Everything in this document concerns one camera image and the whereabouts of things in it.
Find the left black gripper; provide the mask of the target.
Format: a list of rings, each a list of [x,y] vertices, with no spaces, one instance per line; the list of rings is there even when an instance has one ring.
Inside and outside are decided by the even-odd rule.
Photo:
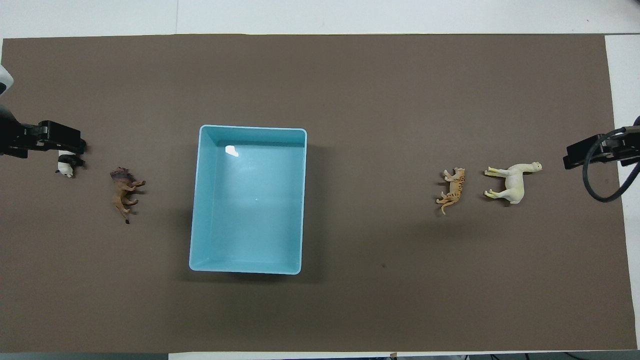
[[[43,120],[38,124],[38,141],[51,149],[74,152],[83,155],[87,149],[87,142],[82,138],[82,132],[73,127]]]

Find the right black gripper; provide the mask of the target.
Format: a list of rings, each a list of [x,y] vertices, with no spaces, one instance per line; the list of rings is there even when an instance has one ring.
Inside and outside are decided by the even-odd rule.
[[[592,145],[596,144],[596,148],[592,157],[589,158],[589,163],[606,163],[608,162],[607,150],[609,149],[607,144],[602,145],[602,141],[599,141],[605,134],[599,133],[585,139],[573,143],[566,148],[566,155],[563,157],[563,166],[565,170],[572,170],[576,167],[583,166],[586,162],[586,156]]]

